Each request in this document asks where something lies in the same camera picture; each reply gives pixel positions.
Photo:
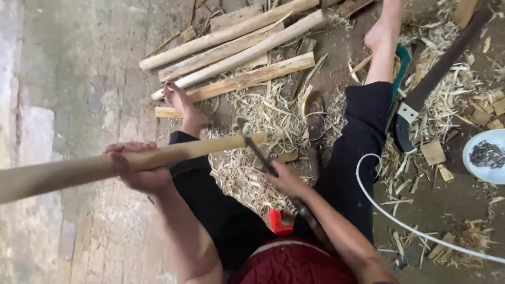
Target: concrete floor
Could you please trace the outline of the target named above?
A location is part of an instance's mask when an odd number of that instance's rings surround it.
[[[408,14],[430,13],[434,2],[417,1]],[[142,72],[138,62],[184,29],[189,3],[0,0],[0,49],[5,51],[0,57],[0,167],[87,157],[117,141],[166,143],[170,123],[154,117],[147,96],[159,88],[158,77]],[[209,8],[215,3],[219,1],[208,0]],[[225,12],[239,9],[236,1],[222,0],[220,5]],[[326,96],[349,83],[347,59],[366,56],[362,38],[378,9],[360,14],[351,32],[315,35],[321,43],[316,57],[329,53],[313,78],[314,87]],[[201,7],[194,23],[206,17],[207,8]],[[496,20],[488,30],[497,35],[488,54],[495,60],[503,58],[505,50],[500,26],[503,20]],[[481,76],[489,76],[489,64],[478,52],[481,45],[474,47],[476,64]],[[457,149],[451,148],[454,157]],[[421,184],[418,191],[425,193],[416,197],[411,211],[402,212],[407,223],[447,231],[440,219],[447,210],[456,212],[456,221],[485,218],[487,196],[470,187],[475,179],[464,172],[455,176],[454,183],[433,194],[426,193],[430,183]],[[493,221],[492,239],[501,243],[504,210],[505,204],[496,207]],[[376,217],[376,245],[388,245],[384,231],[389,222]],[[0,281],[172,283],[165,241],[162,224],[144,194],[115,179],[70,188],[0,206]],[[492,253],[505,255],[500,245]],[[421,270],[409,267],[399,277],[419,283],[498,283],[505,279],[505,269],[494,263],[484,269],[453,269],[426,261]]]

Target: wooden pole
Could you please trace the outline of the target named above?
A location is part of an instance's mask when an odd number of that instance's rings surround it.
[[[264,143],[264,132],[250,135],[255,143]],[[135,171],[149,170],[166,163],[180,162],[213,152],[246,147],[243,136],[198,140],[159,147],[143,153],[126,153]],[[0,171],[0,204],[61,190],[116,176],[108,155],[12,168]]]
[[[175,65],[169,66],[158,72],[160,82],[179,77],[191,71],[207,66],[231,55],[237,54],[261,41],[269,38],[276,32],[282,30],[282,23],[275,27],[267,26],[243,37],[219,45],[209,51],[190,57]]]
[[[203,49],[236,39],[257,29],[275,23],[289,13],[291,13],[291,15],[295,15],[318,4],[319,0],[293,0],[233,27],[202,36],[169,51],[144,59],[140,61],[139,66],[142,70],[151,70]]]
[[[224,71],[231,70],[251,59],[254,59],[258,55],[278,46],[279,44],[286,42],[298,35],[303,34],[310,28],[322,23],[324,21],[323,13],[321,10],[317,10],[314,13],[306,16],[305,18],[299,20],[298,22],[292,24],[288,28],[272,35],[271,37],[265,39],[264,41],[240,52],[227,59],[224,59],[218,63],[215,63],[207,68],[201,69],[195,73],[192,73],[184,78],[181,78],[175,82],[175,84],[181,88],[186,88],[195,83],[201,82],[205,79],[211,78],[218,75]],[[151,94],[153,100],[160,100],[162,98],[162,90],[158,90]]]
[[[314,53],[306,53],[297,57],[293,57],[263,68],[252,70],[235,77],[231,77],[214,84],[210,84],[196,90],[187,92],[188,97],[195,103],[209,98],[213,98],[220,94],[224,94],[233,90],[241,90],[254,86],[257,83],[275,79],[296,71],[311,68],[315,66]],[[153,99],[162,97],[161,91],[153,96]],[[160,117],[182,117],[175,109],[173,111],[163,111],[164,113],[171,112],[175,116],[160,116]]]

